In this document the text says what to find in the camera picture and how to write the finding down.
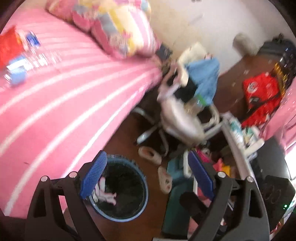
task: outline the brown floor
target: brown floor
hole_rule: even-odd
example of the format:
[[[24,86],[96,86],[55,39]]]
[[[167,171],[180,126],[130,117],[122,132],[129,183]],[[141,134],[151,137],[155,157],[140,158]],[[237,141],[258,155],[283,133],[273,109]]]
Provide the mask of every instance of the brown floor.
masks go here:
[[[123,121],[104,148],[108,154],[121,154],[135,160],[146,175],[149,188],[146,209],[138,218],[130,222],[117,223],[107,220],[87,205],[88,211],[107,241],[151,241],[153,237],[162,237],[160,233],[168,195],[163,194],[159,189],[157,166],[139,157],[138,147],[134,145],[135,139],[148,127],[149,125],[141,116],[132,113]],[[157,146],[160,146],[157,133],[146,144],[154,146],[157,150]],[[162,165],[166,167],[167,162],[163,161]],[[65,218],[69,222],[69,213],[65,213]]]

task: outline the red plastic package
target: red plastic package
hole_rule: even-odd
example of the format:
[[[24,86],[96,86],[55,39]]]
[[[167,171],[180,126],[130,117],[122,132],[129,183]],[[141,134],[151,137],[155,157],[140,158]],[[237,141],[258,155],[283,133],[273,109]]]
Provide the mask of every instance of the red plastic package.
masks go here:
[[[16,26],[0,35],[0,68],[4,68],[9,60],[19,56],[24,51],[22,41],[16,32]]]
[[[253,109],[253,113],[242,123],[242,127],[265,123],[281,101],[277,79],[262,73],[244,80],[243,89],[248,108]]]

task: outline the pair of slippers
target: pair of slippers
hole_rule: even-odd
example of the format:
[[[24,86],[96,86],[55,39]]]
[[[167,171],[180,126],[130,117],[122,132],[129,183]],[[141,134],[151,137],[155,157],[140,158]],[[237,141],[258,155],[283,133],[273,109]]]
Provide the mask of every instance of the pair of slippers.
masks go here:
[[[151,147],[142,146],[138,150],[138,154],[140,157],[145,158],[146,160],[152,162],[155,165],[160,165],[162,162],[161,155],[156,152]],[[172,190],[173,178],[166,172],[166,169],[160,166],[157,170],[158,173],[158,181],[161,191],[164,194],[170,193]]]

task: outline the pink striped bedsheet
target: pink striped bedsheet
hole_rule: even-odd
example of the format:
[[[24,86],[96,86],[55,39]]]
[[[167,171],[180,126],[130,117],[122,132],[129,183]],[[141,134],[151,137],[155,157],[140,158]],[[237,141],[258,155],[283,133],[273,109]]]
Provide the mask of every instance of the pink striped bedsheet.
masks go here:
[[[42,9],[15,13],[4,31],[13,24],[62,54],[56,66],[0,93],[0,207],[5,215],[26,217],[41,176],[65,177],[91,161],[161,71],[149,59],[112,59]]]

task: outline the yellow object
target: yellow object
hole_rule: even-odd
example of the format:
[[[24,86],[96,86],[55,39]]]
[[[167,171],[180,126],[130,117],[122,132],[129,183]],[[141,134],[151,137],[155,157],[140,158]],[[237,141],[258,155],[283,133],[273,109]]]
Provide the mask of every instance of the yellow object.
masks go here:
[[[227,174],[227,176],[230,177],[230,166],[223,166],[222,171]]]

